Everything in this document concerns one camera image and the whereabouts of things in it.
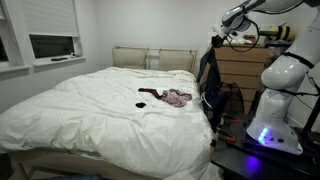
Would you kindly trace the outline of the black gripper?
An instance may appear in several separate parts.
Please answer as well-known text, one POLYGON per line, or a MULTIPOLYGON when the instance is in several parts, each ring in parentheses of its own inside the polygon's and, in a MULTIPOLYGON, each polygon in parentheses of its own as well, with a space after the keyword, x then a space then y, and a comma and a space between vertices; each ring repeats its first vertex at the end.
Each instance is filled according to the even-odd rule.
POLYGON ((219 48, 223 46, 224 39, 219 35, 211 37, 211 45, 213 48, 219 48))

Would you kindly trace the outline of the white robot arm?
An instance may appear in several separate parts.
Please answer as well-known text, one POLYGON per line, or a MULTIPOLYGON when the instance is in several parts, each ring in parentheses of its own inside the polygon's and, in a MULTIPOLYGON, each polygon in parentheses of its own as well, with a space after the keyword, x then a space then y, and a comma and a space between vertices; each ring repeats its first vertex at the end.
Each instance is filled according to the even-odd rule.
MULTIPOLYGON (((300 3, 312 8, 320 0, 246 0, 222 16, 221 36, 247 30, 250 12, 282 13, 300 3)), ((261 75, 265 86, 256 114, 247 127, 247 134, 260 145, 287 153, 303 153, 297 133, 285 122, 288 108, 306 73, 320 61, 320 22, 315 18, 293 44, 261 75)))

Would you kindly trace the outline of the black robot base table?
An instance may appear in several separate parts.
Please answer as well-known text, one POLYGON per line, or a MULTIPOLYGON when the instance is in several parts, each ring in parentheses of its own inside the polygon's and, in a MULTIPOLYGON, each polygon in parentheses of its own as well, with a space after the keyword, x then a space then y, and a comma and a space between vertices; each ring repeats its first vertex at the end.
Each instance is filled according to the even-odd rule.
POLYGON ((320 180, 319 163, 308 156, 293 155, 260 146, 246 134, 251 117, 245 114, 229 115, 239 120, 224 120, 222 129, 236 141, 217 140, 212 163, 236 179, 246 180, 320 180))

